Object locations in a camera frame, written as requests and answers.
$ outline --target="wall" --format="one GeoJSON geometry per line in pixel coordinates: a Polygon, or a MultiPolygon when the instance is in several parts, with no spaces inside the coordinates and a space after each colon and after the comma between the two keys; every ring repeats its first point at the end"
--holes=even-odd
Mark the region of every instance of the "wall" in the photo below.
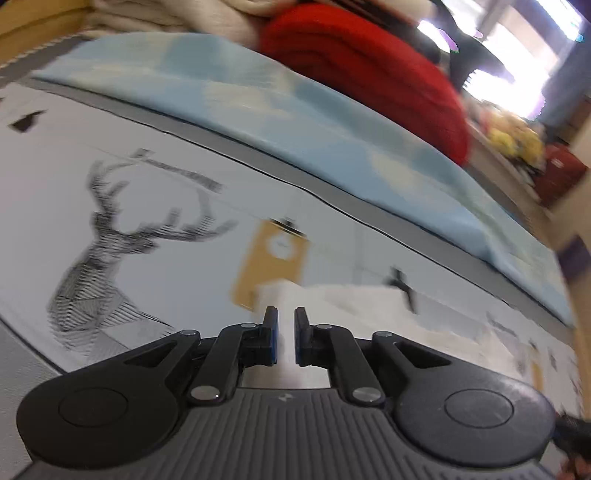
{"type": "MultiPolygon", "coordinates": [[[[591,119],[572,142],[571,150],[591,167],[591,119]]],[[[575,235],[579,235],[591,251],[591,171],[551,212],[552,221],[547,233],[555,250],[561,250],[575,235]]],[[[585,413],[591,417],[591,269],[569,285],[569,290],[578,320],[575,350],[579,358],[585,413]]]]}
{"type": "Polygon", "coordinates": [[[89,7],[90,0],[9,0],[0,14],[0,64],[76,33],[89,7]]]}

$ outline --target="window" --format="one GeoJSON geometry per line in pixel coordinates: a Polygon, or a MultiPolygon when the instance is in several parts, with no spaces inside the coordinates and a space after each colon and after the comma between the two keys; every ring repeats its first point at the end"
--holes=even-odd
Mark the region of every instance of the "window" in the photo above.
{"type": "Polygon", "coordinates": [[[466,90],[479,100],[535,118],[544,105],[544,83],[566,58],[574,41],[580,40],[582,22],[564,0],[514,0],[483,44],[503,62],[515,83],[476,71],[466,90]]]}

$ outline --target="folded clothes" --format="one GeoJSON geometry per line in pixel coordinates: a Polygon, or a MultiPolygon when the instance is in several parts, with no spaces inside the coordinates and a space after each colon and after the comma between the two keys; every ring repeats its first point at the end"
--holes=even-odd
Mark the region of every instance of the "folded clothes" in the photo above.
{"type": "Polygon", "coordinates": [[[260,51],[381,113],[458,165],[466,162],[469,134],[453,86],[373,23],[328,5],[299,5],[267,25],[260,51]]]}
{"type": "Polygon", "coordinates": [[[258,47],[265,25],[262,18],[240,12],[222,0],[162,0],[162,3],[198,32],[225,37],[251,50],[258,47]]]}
{"type": "Polygon", "coordinates": [[[82,35],[86,38],[98,38],[121,32],[162,32],[165,29],[166,27],[152,22],[97,11],[86,17],[82,35]]]}
{"type": "Polygon", "coordinates": [[[138,3],[137,1],[93,0],[92,5],[99,12],[119,17],[135,18],[165,27],[184,25],[179,17],[171,15],[159,2],[155,1],[138,3]]]}
{"type": "Polygon", "coordinates": [[[226,0],[226,3],[257,17],[274,17],[293,7],[297,0],[226,0]]]}

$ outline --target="red object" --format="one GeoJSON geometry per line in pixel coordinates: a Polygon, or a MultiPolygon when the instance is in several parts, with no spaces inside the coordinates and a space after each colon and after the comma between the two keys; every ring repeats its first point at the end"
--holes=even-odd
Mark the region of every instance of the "red object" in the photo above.
{"type": "Polygon", "coordinates": [[[550,207],[579,182],[587,167],[565,145],[547,145],[544,156],[546,171],[543,176],[534,178],[534,188],[540,196],[540,204],[550,207]]]}
{"type": "Polygon", "coordinates": [[[299,5],[263,30],[260,52],[381,113],[458,165],[469,133],[447,77],[409,45],[337,7],[299,5]]]}

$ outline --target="bright window light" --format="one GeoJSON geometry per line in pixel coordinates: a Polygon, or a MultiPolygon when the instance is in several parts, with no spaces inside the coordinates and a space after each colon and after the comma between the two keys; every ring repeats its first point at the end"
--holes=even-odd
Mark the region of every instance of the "bright window light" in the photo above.
{"type": "Polygon", "coordinates": [[[537,0],[569,40],[576,40],[583,19],[565,0],[537,0]]]}
{"type": "Polygon", "coordinates": [[[441,50],[450,53],[447,41],[441,34],[441,31],[435,25],[429,23],[426,20],[421,20],[417,28],[419,31],[423,32],[426,36],[433,40],[441,50]]]}
{"type": "Polygon", "coordinates": [[[540,109],[541,91],[548,73],[536,58],[505,27],[498,24],[484,42],[507,70],[515,83],[477,70],[465,86],[478,100],[488,100],[519,116],[533,119],[540,109]]]}

